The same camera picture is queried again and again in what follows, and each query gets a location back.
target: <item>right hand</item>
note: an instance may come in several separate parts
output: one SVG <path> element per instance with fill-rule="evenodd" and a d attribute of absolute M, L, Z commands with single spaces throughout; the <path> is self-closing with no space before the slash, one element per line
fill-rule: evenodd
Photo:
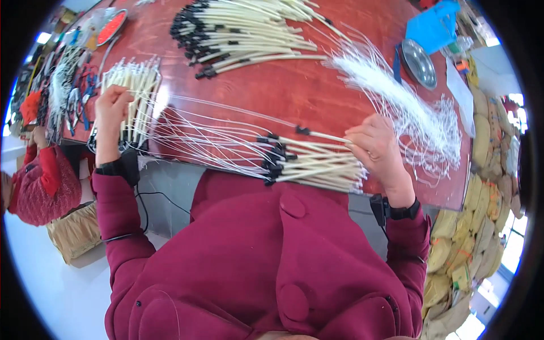
<path fill-rule="evenodd" d="M 96 124 L 96 166 L 119 158 L 118 141 L 121 122 L 128 115 L 128 103 L 134 97 L 128 88 L 112 85 L 95 103 Z"/>
<path fill-rule="evenodd" d="M 121 122 L 128 114 L 128 103 L 134 101 L 134 97 L 128 92 L 128 88 L 111 85 L 95 103 L 97 134 L 115 137 L 119 139 Z"/>
<path fill-rule="evenodd" d="M 416 200 L 412 178 L 404 169 L 391 119 L 374 114 L 345 131 L 353 155 L 376 176 L 393 208 L 408 208 Z"/>

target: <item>maroon jacket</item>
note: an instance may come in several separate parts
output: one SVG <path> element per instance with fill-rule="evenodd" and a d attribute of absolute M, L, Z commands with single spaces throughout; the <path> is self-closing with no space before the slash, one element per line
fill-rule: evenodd
<path fill-rule="evenodd" d="M 81 183 L 62 150 L 53 145 L 40 150 L 27 147 L 24 166 L 13 174 L 15 188 L 8 211 L 21 221 L 46 225 L 79 206 Z"/>
<path fill-rule="evenodd" d="M 110 339 L 255 339 L 270 330 L 332 339 L 417 337 L 430 221 L 388 221 L 388 261 L 347 213 L 347 195 L 207 171 L 188 227 L 160 250 L 134 191 L 94 174 L 112 304 Z"/>

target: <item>black watch strap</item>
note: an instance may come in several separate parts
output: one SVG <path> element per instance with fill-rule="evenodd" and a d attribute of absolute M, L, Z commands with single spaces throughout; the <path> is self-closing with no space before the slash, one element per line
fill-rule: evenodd
<path fill-rule="evenodd" d="M 409 218 L 414 220 L 417 216 L 417 212 L 421 203 L 416 198 L 416 201 L 412 204 L 410 208 L 391 208 L 391 219 L 398 221 L 401 219 Z"/>
<path fill-rule="evenodd" d="M 126 177 L 127 172 L 121 158 L 114 160 L 113 162 L 101 164 L 95 171 L 100 175 L 122 176 L 123 178 Z"/>
<path fill-rule="evenodd" d="M 417 198 L 410 208 L 392 208 L 389 206 L 387 197 L 382 197 L 381 194 L 376 194 L 370 198 L 370 208 L 380 227 L 385 226 L 385 222 L 388 218 L 392 220 L 401 220 L 405 218 L 414 220 L 420 206 L 421 203 L 419 203 Z"/>

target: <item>black cable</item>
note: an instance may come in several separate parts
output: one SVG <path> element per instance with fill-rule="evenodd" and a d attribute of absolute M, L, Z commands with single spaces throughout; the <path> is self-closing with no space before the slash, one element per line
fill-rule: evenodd
<path fill-rule="evenodd" d="M 136 193 L 137 193 L 137 195 L 134 198 L 140 196 L 141 206 L 142 206 L 142 208 L 144 209 L 144 212 L 145 212 L 145 228 L 144 228 L 144 232 L 146 232 L 147 227 L 149 226 L 149 214 L 147 213 L 147 209 L 145 208 L 144 200 L 141 198 L 140 190 L 138 189 L 139 184 L 140 183 L 136 184 Z"/>
<path fill-rule="evenodd" d="M 359 210 L 355 210 L 355 209 L 349 209 L 348 210 L 348 213 L 358 213 L 358 214 L 363 214 L 363 215 L 368 215 L 368 216 L 374 216 L 374 213 L 367 213 L 367 212 L 364 212 L 364 211 L 359 211 Z M 381 230 L 384 232 L 384 235 L 385 235 L 385 238 L 387 239 L 387 242 L 389 242 L 389 236 L 387 236 L 387 233 L 385 232 L 385 229 L 383 226 L 380 226 Z"/>
<path fill-rule="evenodd" d="M 153 193 L 141 193 L 140 190 L 138 190 L 138 184 L 136 184 L 136 197 L 140 197 L 140 202 L 141 202 L 141 206 L 142 208 L 144 209 L 144 212 L 145 212 L 145 228 L 144 228 L 144 232 L 147 231 L 147 227 L 149 226 L 149 214 L 147 213 L 147 209 L 145 207 L 145 204 L 144 204 L 144 200 L 141 198 L 142 195 L 154 195 L 154 194 L 161 194 L 163 195 L 170 203 L 172 203 L 173 205 L 175 205 L 176 207 L 178 207 L 179 209 L 185 211 L 187 214 L 189 214 L 189 216 L 192 217 L 191 213 L 188 212 L 187 210 L 183 209 L 182 207 L 180 207 L 179 205 L 175 204 L 174 202 L 172 202 L 171 199 L 168 198 L 168 196 L 166 196 L 165 193 L 162 193 L 160 191 L 156 191 L 156 192 L 153 192 Z"/>

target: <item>red wooden table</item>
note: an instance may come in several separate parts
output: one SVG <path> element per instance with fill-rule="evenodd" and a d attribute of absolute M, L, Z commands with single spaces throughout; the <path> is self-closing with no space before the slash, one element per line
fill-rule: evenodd
<path fill-rule="evenodd" d="M 102 1 L 95 8 L 106 7 L 110 1 Z M 418 13 L 407 0 L 364 2 L 316 0 L 316 2 L 320 5 L 317 11 L 333 20 L 335 26 L 341 30 L 345 31 L 340 24 L 345 22 L 368 36 L 390 65 L 393 63 L 394 45 L 404 37 L 406 22 Z M 177 41 L 169 35 L 172 19 L 188 1 L 164 0 L 163 4 L 158 0 L 141 6 L 135 6 L 135 3 L 136 0 L 117 0 L 113 4 L 118 9 L 128 9 L 128 23 L 113 46 L 103 71 L 109 70 L 122 57 L 126 57 L 127 60 L 135 57 L 135 61 L 140 62 L 157 54 L 162 59 L 160 72 L 163 76 L 157 102 L 162 105 L 195 113 L 205 110 L 207 115 L 216 118 L 242 120 L 291 138 L 295 135 L 292 128 L 253 116 L 238 115 L 233 118 L 232 112 L 176 100 L 169 98 L 169 95 L 188 96 L 252 110 L 339 137 L 344 136 L 346 129 L 360 124 L 365 117 L 374 113 L 372 104 L 362 92 L 347 89 L 338 79 L 339 74 L 336 70 L 327 69 L 320 62 L 313 60 L 271 61 L 229 71 L 213 79 L 196 80 L 194 77 L 196 69 L 186 66 L 184 50 L 179 50 Z M 321 47 L 321 50 L 332 49 L 331 42 L 308 25 L 290 24 L 302 27 L 304 29 L 302 34 L 306 40 L 312 40 Z M 331 33 L 318 22 L 312 24 L 326 33 Z M 93 53 L 92 64 L 100 64 L 106 48 L 107 44 Z M 443 93 L 446 97 L 452 97 L 446 86 L 444 57 L 435 53 L 431 59 L 437 72 L 438 86 L 434 91 L 428 91 L 414 84 L 418 95 L 428 102 L 439 100 Z M 401 75 L 403 79 L 409 81 L 404 70 L 401 71 Z M 94 100 L 96 98 L 92 98 L 86 107 L 91 121 L 94 120 Z M 85 131 L 82 124 L 76 126 L 73 137 L 68 130 L 64 130 L 66 139 L 86 141 L 88 136 L 89 131 Z M 470 138 L 462 130 L 461 164 L 457 170 L 450 170 L 450 178 L 440 180 L 436 188 L 413 180 L 416 195 L 421 203 L 461 209 L 468 175 L 469 154 Z M 428 180 L 422 171 L 418 174 Z M 382 188 L 370 175 L 363 190 L 365 193 L 374 194 L 381 192 Z"/>

